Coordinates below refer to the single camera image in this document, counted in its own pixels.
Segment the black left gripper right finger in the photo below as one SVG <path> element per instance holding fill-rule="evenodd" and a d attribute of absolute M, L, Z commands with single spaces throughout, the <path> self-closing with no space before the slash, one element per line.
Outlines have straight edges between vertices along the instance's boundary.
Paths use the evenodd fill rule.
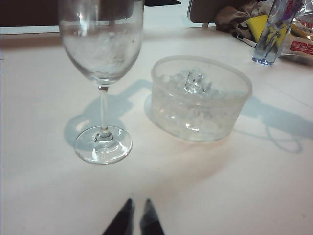
<path fill-rule="evenodd" d="M 165 235 L 155 207 L 150 198 L 148 198 L 145 202 L 143 215 L 140 220 L 140 231 L 142 235 Z"/>

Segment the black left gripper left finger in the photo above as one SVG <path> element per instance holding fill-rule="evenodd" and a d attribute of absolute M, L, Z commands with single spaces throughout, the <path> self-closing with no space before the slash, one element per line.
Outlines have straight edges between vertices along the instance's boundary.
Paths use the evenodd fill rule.
<path fill-rule="evenodd" d="M 132 235 L 133 230 L 134 204 L 132 198 L 129 198 L 103 232 L 103 235 Z"/>

